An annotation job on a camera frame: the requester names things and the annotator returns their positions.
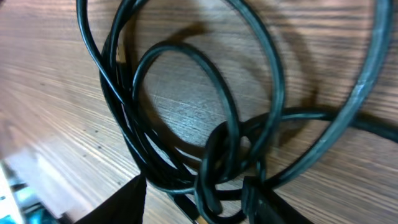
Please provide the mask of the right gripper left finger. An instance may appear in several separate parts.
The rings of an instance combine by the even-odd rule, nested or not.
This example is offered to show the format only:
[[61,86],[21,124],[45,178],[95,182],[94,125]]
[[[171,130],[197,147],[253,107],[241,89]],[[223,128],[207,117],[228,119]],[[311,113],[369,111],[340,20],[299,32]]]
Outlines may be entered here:
[[146,178],[137,175],[99,207],[75,224],[141,224],[143,223]]

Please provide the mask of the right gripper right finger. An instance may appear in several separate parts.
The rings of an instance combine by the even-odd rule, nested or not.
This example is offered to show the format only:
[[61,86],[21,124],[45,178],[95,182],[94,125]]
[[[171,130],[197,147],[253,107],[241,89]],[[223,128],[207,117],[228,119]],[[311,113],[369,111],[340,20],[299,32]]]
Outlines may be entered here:
[[244,178],[241,203],[250,224],[312,224],[255,177]]

